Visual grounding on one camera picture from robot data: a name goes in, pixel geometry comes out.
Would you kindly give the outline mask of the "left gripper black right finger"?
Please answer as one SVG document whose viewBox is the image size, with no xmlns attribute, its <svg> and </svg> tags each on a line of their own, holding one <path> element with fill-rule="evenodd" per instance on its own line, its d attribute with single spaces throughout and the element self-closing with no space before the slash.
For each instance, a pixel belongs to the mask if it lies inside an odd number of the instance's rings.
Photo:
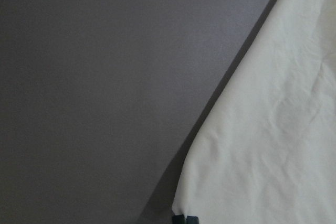
<svg viewBox="0 0 336 224">
<path fill-rule="evenodd" d="M 199 224 L 199 219 L 197 216 L 187 216 L 186 224 Z"/>
</svg>

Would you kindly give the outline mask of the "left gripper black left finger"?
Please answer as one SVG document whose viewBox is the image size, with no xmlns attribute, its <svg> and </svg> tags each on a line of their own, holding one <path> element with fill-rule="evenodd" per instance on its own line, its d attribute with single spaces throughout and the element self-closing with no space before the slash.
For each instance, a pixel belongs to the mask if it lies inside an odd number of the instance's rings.
<svg viewBox="0 0 336 224">
<path fill-rule="evenodd" d="M 174 215 L 172 217 L 172 224 L 185 224 L 184 215 Z"/>
</svg>

